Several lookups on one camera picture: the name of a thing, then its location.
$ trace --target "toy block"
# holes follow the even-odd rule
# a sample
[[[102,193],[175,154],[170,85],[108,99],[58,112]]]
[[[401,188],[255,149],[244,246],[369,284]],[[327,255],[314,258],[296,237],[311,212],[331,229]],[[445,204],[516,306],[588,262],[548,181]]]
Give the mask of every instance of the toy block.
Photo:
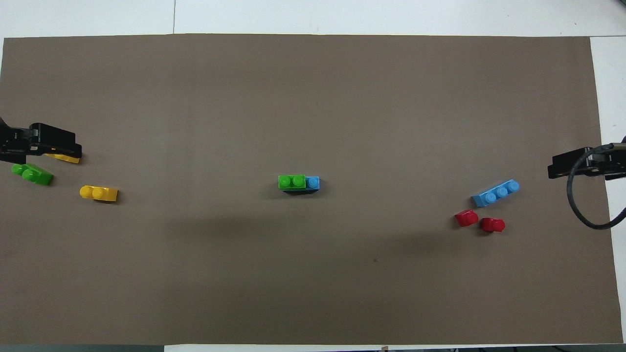
[[[317,192],[319,190],[319,176],[305,176],[305,189],[297,189],[297,190],[283,190],[285,193],[289,194],[311,194]]]
[[[84,185],[80,188],[80,196],[86,199],[114,202],[117,200],[117,191],[117,189],[112,189],[108,187]]]
[[[475,224],[478,222],[478,214],[476,214],[473,210],[468,209],[464,210],[454,216],[456,221],[459,222],[460,226],[469,226],[471,224]]]
[[[11,172],[22,176],[22,179],[38,185],[48,185],[50,180],[52,180],[51,173],[31,163],[14,164],[11,167]]]
[[[305,190],[306,176],[304,175],[280,175],[278,176],[279,190]]]
[[[520,184],[517,181],[511,179],[503,182],[496,187],[492,187],[480,194],[473,195],[474,202],[479,207],[486,207],[487,205],[500,200],[511,193],[515,193],[520,189]]]
[[[502,219],[494,219],[492,217],[485,217],[480,221],[480,227],[487,232],[502,232],[505,229],[505,221]]]
[[[63,160],[64,162],[68,162],[68,163],[79,163],[80,162],[80,158],[73,158],[73,157],[69,157],[67,155],[63,155],[63,154],[44,154],[47,155],[49,157],[53,157],[53,158],[57,158],[59,160]]]

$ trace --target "blue lego brick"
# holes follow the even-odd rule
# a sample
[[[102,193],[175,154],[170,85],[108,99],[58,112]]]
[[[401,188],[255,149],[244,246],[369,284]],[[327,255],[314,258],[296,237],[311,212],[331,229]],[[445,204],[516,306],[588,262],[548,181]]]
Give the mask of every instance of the blue lego brick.
[[[520,184],[516,180],[503,182],[496,187],[490,188],[483,193],[473,195],[474,202],[479,207],[486,207],[511,193],[515,193],[520,189]]]
[[[306,176],[306,188],[300,190],[283,190],[285,193],[291,194],[311,194],[319,190],[319,176]]]

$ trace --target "red lego stud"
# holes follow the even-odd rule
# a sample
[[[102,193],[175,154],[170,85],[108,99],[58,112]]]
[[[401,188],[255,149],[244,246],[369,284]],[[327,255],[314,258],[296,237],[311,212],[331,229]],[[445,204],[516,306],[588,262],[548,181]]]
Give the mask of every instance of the red lego stud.
[[[461,226],[469,226],[478,222],[478,215],[471,210],[464,210],[454,216]]]
[[[502,219],[494,219],[492,217],[485,217],[480,221],[480,226],[487,232],[502,232],[505,229],[505,221]]]

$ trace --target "yellow lego brick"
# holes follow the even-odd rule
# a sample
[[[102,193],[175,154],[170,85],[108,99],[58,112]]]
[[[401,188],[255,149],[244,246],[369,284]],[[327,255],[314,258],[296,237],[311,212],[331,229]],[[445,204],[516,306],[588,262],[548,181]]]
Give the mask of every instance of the yellow lego brick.
[[[78,163],[80,161],[80,158],[73,158],[67,155],[61,155],[61,154],[44,154],[44,155],[57,158],[59,160],[63,160],[64,162],[69,162],[69,163]]]
[[[87,199],[114,202],[117,200],[117,189],[84,185],[80,188],[80,196]]]

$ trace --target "green block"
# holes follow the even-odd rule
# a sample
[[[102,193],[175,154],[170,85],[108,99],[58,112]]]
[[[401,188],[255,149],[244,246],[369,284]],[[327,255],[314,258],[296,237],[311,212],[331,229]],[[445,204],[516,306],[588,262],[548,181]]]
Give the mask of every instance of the green block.
[[[304,175],[280,175],[278,176],[278,189],[297,190],[306,189],[307,182]]]
[[[22,179],[38,185],[48,185],[50,180],[52,180],[51,173],[31,163],[25,163],[24,165],[14,164],[11,167],[11,172],[22,176]]]

